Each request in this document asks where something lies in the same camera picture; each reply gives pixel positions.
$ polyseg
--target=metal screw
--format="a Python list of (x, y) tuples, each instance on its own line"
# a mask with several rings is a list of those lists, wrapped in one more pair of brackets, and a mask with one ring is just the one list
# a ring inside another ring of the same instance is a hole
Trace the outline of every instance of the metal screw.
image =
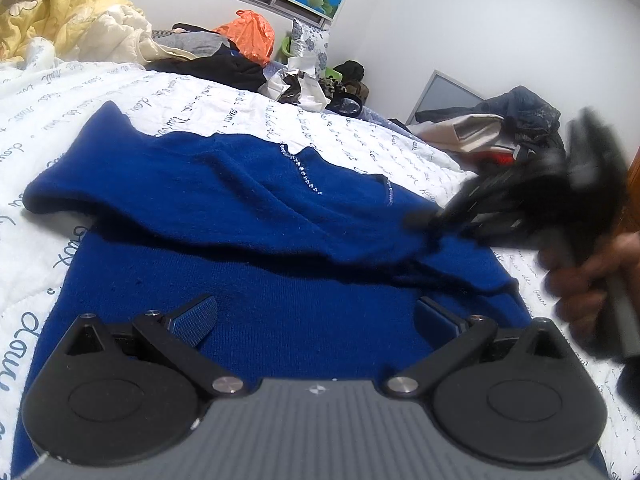
[(418, 381), (411, 377), (391, 377), (386, 387), (396, 394), (410, 394), (418, 389)]
[(213, 381), (212, 386), (214, 390), (221, 394), (234, 394), (242, 389), (244, 383), (242, 382), (242, 379), (237, 377), (225, 376), (218, 377)]

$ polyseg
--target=crumpled paper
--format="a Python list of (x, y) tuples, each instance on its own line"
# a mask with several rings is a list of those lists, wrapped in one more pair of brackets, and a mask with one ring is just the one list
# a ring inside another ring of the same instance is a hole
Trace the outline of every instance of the crumpled paper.
[(330, 102), (316, 80), (316, 57), (313, 53), (290, 57), (288, 65), (278, 70), (260, 88), (260, 93), (274, 101), (300, 106), (307, 112), (321, 112)]

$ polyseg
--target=orange plastic bag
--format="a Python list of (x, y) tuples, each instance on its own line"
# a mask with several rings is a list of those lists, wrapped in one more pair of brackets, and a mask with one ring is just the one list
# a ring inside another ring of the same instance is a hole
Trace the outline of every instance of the orange plastic bag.
[(273, 53), (276, 33), (264, 16), (252, 10), (238, 10), (238, 19), (218, 27), (213, 32), (226, 36), (243, 56), (265, 67)]

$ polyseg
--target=yellow blanket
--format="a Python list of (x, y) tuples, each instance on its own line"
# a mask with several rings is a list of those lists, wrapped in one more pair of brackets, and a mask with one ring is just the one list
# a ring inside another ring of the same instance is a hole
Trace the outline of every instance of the yellow blanket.
[(50, 40), (61, 57), (98, 16), (117, 4), (133, 7), (129, 0), (2, 0), (0, 60), (22, 60), (35, 36)]

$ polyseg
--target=white bedsheet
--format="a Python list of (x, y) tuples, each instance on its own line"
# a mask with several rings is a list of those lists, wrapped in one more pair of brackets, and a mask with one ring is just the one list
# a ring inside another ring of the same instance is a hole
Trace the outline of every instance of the white bedsheet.
[[(313, 146), (332, 164), (383, 173), (440, 205), (470, 175), (439, 150), (375, 124), (304, 112), (190, 76), (144, 72), (136, 64), (62, 63), (48, 42), (36, 38), (24, 70), (0, 66), (0, 480), (9, 479), (18, 407), (38, 334), (91, 223), (78, 214), (32, 215), (21, 193), (108, 100), (147, 134), (252, 134), (287, 143), (292, 153)], [(542, 291), (544, 272), (534, 255), (496, 253), (520, 282), (532, 314), (548, 317), (553, 300)], [(601, 440), (607, 465), (630, 479), (640, 472), (640, 423), (615, 394), (620, 369), (580, 357), (609, 409)]]

